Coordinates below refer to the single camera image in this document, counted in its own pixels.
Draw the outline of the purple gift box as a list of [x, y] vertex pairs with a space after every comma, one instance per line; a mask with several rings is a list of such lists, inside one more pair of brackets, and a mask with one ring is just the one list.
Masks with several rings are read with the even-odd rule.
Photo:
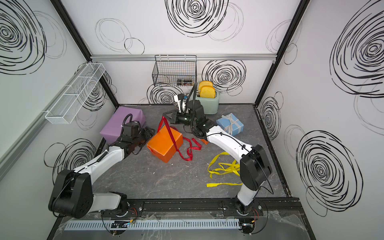
[[123, 106], [119, 107], [100, 132], [109, 145], [115, 142], [121, 135], [122, 123], [128, 114], [132, 114], [132, 120], [139, 121], [141, 126], [145, 124], [146, 118], [142, 110]]

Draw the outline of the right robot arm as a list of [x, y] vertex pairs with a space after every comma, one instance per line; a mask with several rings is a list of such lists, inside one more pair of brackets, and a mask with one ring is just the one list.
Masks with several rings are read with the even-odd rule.
[[206, 117], [203, 106], [196, 100], [197, 88], [198, 84], [195, 83], [188, 97], [184, 94], [173, 96], [178, 109], [163, 113], [159, 127], [165, 125], [170, 132], [169, 124], [189, 126], [195, 137], [220, 147], [235, 159], [240, 165], [239, 175], [242, 181], [236, 196], [235, 209], [245, 216], [253, 210], [252, 204], [263, 183], [269, 182], [272, 173], [270, 162], [263, 147], [252, 146], [236, 139]]

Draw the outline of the orange box red ribbon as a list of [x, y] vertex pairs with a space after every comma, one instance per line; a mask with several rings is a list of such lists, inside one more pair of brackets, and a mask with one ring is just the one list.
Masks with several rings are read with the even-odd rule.
[[164, 163], [168, 163], [177, 152], [166, 126], [163, 126], [160, 131], [149, 140], [147, 148], [155, 157]]

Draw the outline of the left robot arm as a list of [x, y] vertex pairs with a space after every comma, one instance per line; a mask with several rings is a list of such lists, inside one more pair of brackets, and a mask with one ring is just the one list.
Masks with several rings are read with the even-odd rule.
[[114, 211], [123, 218], [130, 210], [127, 196], [119, 192], [94, 193], [94, 182], [115, 164], [142, 149], [155, 130], [137, 121], [123, 123], [121, 135], [107, 150], [73, 170], [62, 170], [54, 185], [48, 209], [52, 213], [80, 219], [88, 213]]

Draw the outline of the yellow ribbon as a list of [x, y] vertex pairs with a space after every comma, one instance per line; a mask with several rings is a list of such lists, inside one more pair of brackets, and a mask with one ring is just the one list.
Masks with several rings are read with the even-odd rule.
[[[230, 154], [227, 152], [222, 152], [218, 155], [216, 155], [211, 162], [208, 164], [207, 171], [210, 174], [210, 178], [213, 178], [213, 175], [227, 175], [227, 174], [235, 174], [236, 176], [240, 177], [240, 164], [234, 160], [232, 163], [218, 163], [218, 168], [211, 169], [211, 167], [217, 162], [217, 160], [221, 156], [229, 156]], [[215, 188], [218, 186], [242, 186], [243, 184], [240, 183], [207, 183], [207, 188]]]

